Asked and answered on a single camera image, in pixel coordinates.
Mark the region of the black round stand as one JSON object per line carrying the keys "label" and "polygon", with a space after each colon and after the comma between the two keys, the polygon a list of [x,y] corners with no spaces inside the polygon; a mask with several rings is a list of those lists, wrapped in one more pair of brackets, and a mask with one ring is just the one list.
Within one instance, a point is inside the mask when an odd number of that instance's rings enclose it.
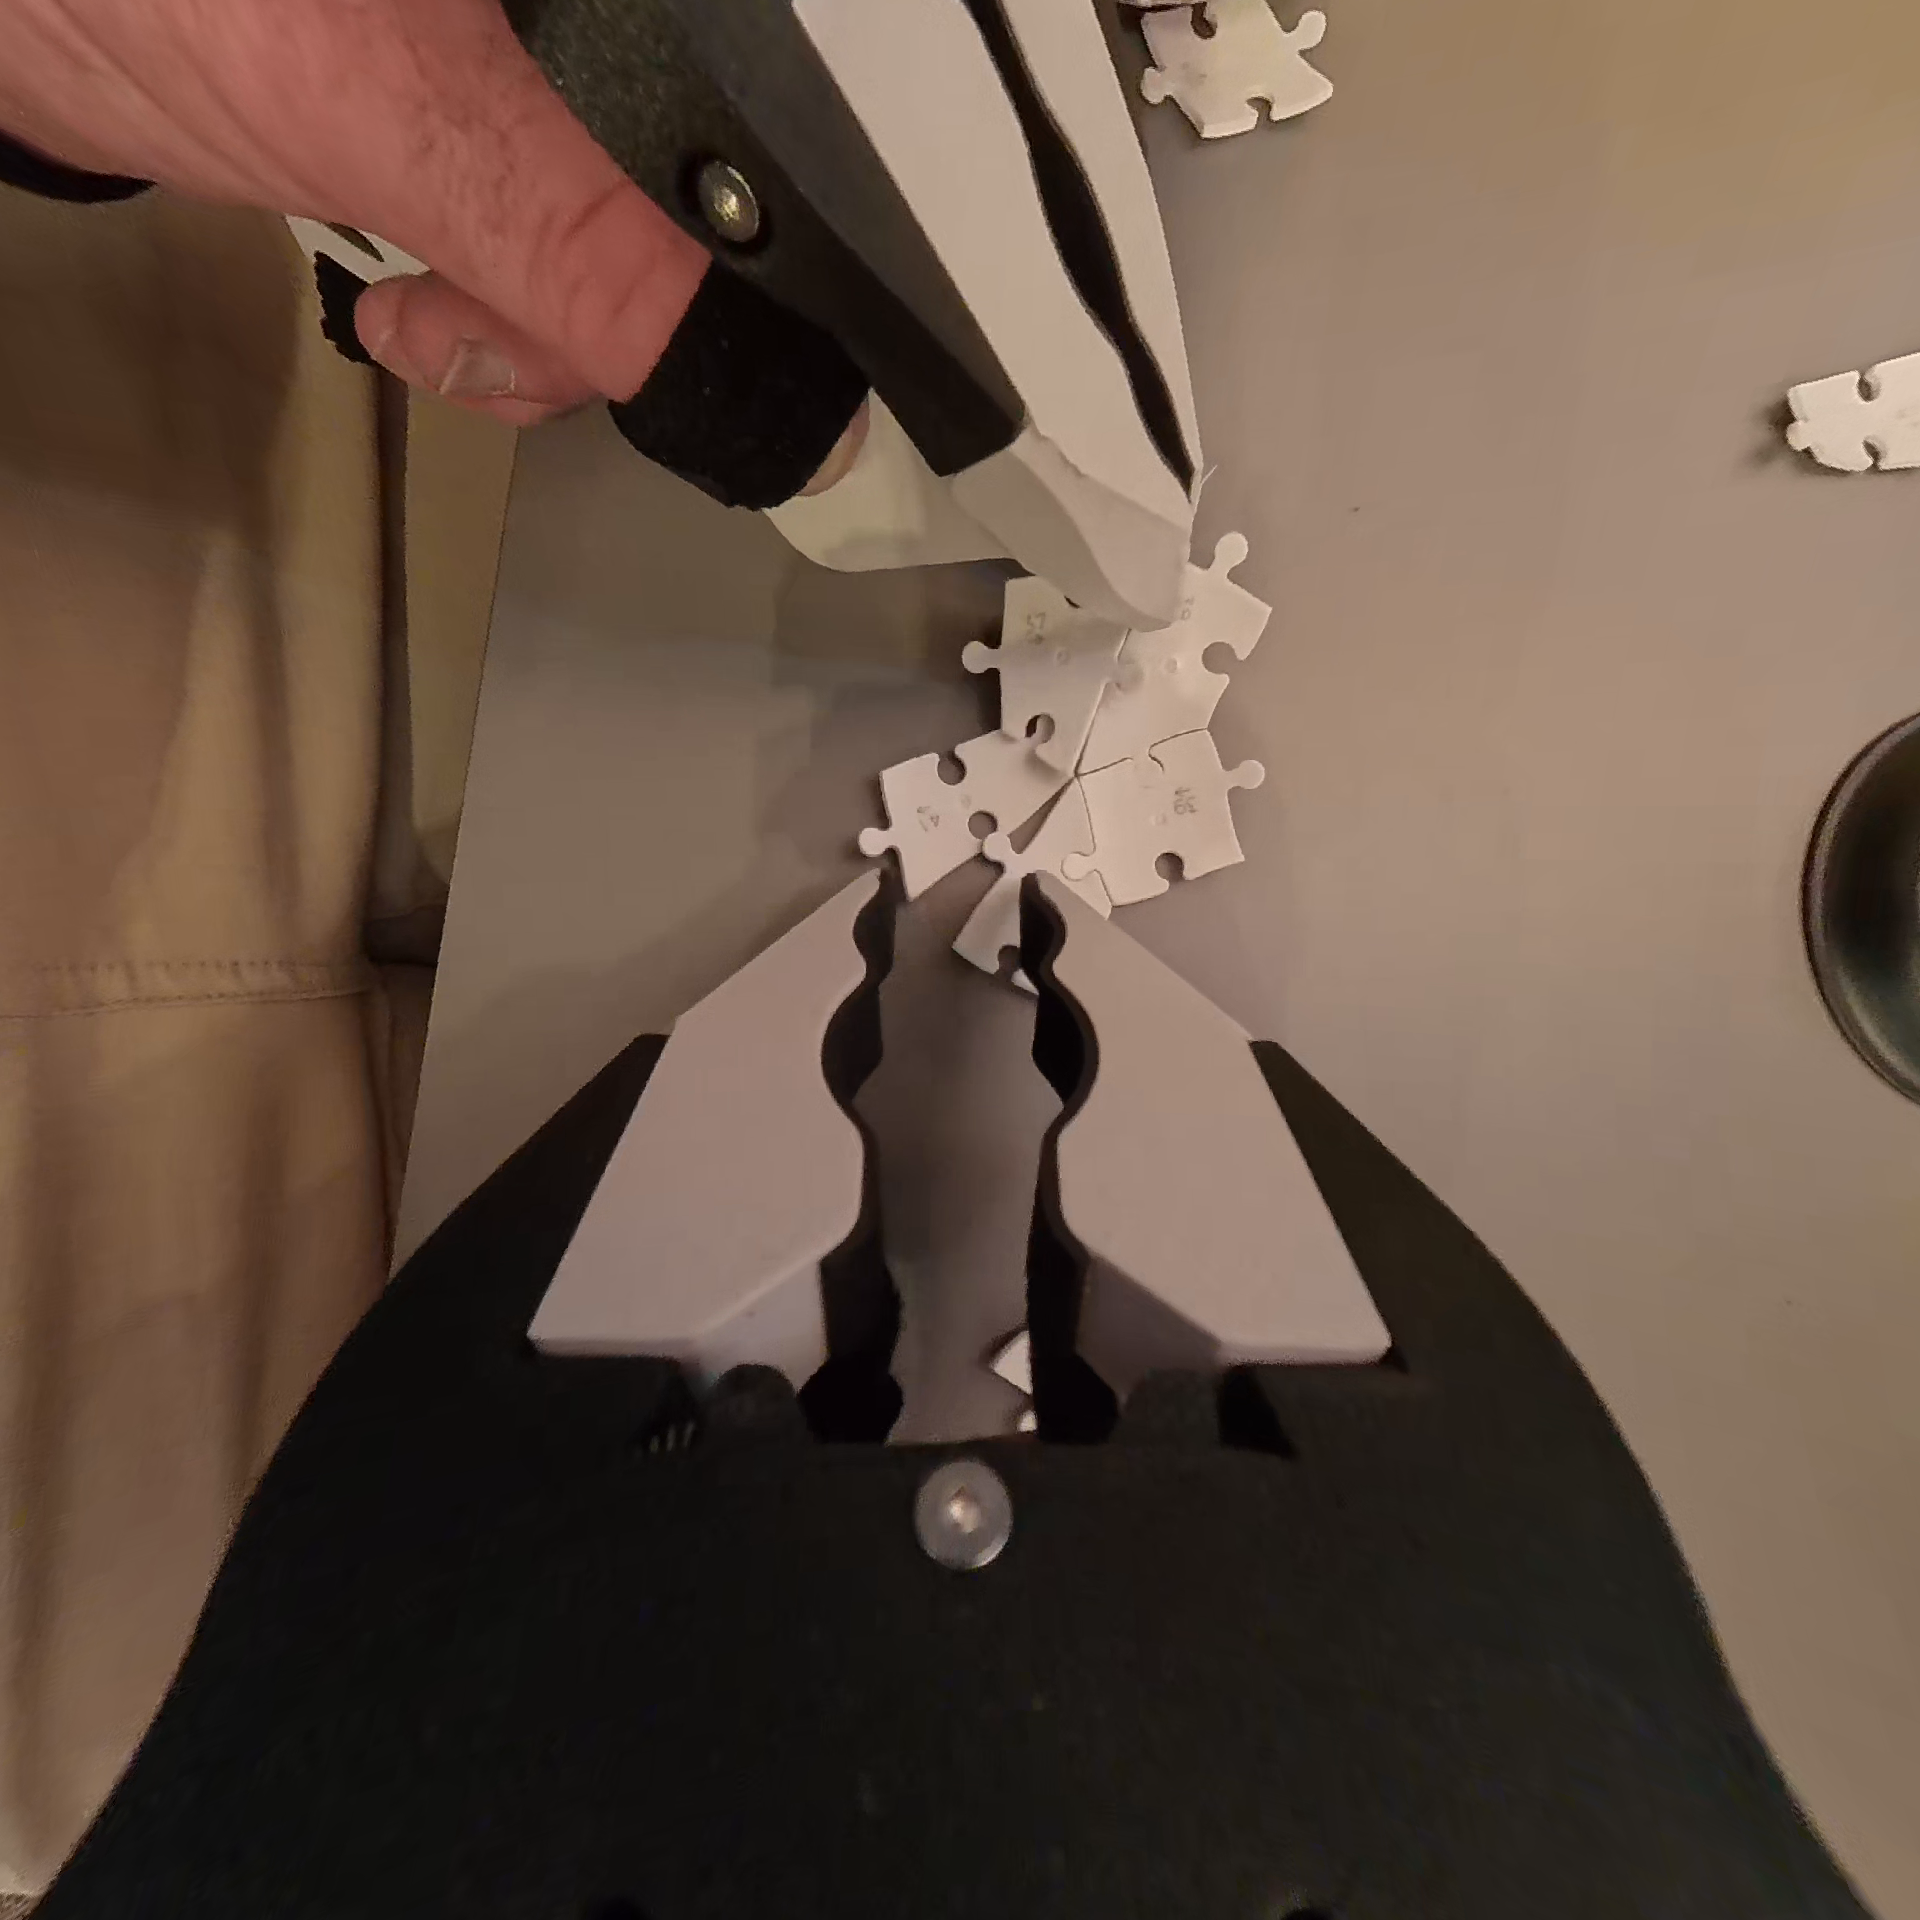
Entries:
{"label": "black round stand", "polygon": [[1798,906],[1834,1031],[1918,1099],[1918,718],[1843,767],[1810,829]]}

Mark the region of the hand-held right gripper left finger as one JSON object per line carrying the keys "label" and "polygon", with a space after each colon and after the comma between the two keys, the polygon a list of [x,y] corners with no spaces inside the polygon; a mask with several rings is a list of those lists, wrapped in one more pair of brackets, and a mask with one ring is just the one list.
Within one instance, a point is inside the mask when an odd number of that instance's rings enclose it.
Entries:
{"label": "hand-held right gripper left finger", "polygon": [[872,869],[666,1035],[529,1342],[698,1387],[770,1368],[817,1435],[888,1435],[901,1296],[857,1092],[882,1061],[896,876]]}

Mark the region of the person's left hand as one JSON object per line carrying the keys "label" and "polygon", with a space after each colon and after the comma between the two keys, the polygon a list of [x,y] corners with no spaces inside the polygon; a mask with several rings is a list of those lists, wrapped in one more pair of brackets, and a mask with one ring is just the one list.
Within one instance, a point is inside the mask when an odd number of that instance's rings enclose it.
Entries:
{"label": "person's left hand", "polygon": [[372,364],[527,426],[637,397],[707,253],[481,2],[6,2],[4,132],[84,173],[377,236]]}

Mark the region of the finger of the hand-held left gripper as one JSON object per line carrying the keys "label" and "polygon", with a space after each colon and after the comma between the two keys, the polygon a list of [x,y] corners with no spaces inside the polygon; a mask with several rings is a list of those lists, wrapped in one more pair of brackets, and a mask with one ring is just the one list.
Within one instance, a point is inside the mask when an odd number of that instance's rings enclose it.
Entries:
{"label": "finger of the hand-held left gripper", "polygon": [[1091,191],[1126,293],[1126,322],[1159,376],[1138,400],[1176,488],[1193,497],[1200,435],[1190,397],[1184,317],[1126,76],[1115,66],[1110,4],[1006,2],[1005,18],[1051,115]]}
{"label": "finger of the hand-held left gripper", "polygon": [[1005,4],[802,2],[797,18],[1013,393],[990,454],[930,468],[1068,600],[1161,628],[1193,503],[1138,409],[1159,376]]}

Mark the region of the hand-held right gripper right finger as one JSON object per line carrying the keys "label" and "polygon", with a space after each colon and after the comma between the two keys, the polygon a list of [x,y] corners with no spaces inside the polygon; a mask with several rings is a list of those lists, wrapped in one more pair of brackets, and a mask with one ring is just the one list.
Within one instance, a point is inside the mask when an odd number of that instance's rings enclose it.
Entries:
{"label": "hand-held right gripper right finger", "polygon": [[1061,880],[1021,882],[1020,957],[1061,1104],[1024,1261],[1039,1435],[1107,1439],[1156,1375],[1386,1357],[1254,1036]]}

